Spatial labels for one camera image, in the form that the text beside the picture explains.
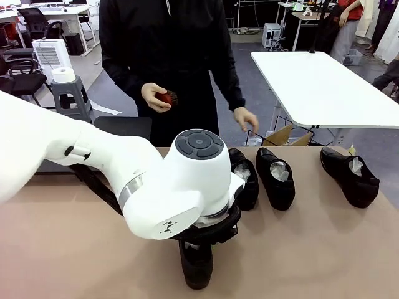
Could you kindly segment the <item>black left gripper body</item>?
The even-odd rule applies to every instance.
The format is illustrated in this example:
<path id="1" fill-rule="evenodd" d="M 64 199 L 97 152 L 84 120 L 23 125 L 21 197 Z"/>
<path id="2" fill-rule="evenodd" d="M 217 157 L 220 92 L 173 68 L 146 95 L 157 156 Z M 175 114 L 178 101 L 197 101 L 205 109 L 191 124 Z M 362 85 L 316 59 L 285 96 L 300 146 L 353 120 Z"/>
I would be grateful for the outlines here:
<path id="1" fill-rule="evenodd" d="M 238 227 L 236 225 L 225 229 L 223 231 L 221 231 L 220 233 L 217 234 L 217 236 L 215 237 L 215 241 L 214 243 L 225 243 L 228 240 L 232 239 L 233 237 L 235 237 L 238 234 Z"/>

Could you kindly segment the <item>person's left hand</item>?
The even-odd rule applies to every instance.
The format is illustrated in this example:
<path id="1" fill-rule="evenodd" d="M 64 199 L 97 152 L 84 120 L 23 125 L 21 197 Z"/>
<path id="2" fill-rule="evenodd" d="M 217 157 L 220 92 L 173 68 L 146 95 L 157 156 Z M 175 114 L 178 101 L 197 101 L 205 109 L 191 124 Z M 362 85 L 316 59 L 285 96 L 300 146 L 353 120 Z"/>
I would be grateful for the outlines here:
<path id="1" fill-rule="evenodd" d="M 240 125 L 244 132 L 248 131 L 248 125 L 251 127 L 253 133 L 257 133 L 259 130 L 259 120 L 255 114 L 250 112 L 245 107 L 239 107 L 234 109 L 234 119 Z"/>

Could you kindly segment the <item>person's right hand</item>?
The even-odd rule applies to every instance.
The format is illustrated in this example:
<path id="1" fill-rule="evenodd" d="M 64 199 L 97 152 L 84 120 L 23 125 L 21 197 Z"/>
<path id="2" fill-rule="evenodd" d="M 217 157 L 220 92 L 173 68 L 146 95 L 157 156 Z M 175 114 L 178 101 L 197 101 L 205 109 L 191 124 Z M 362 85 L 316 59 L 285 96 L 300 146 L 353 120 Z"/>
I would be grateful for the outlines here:
<path id="1" fill-rule="evenodd" d="M 146 83 L 141 88 L 141 95 L 150 108 L 158 113 L 167 112 L 171 108 L 171 105 L 157 99 L 157 93 L 166 94 L 167 90 L 155 83 Z"/>

